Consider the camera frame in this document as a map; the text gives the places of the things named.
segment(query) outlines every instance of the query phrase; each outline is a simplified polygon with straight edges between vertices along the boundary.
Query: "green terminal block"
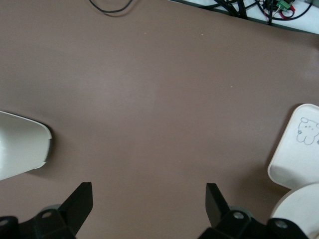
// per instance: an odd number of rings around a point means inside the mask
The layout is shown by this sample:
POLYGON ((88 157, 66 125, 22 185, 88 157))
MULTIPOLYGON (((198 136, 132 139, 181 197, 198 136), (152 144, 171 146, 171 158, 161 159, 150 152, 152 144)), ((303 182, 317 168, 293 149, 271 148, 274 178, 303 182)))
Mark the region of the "green terminal block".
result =
POLYGON ((290 4, 286 3, 284 0, 279 0, 276 6, 282 11, 287 11, 290 8, 290 4))

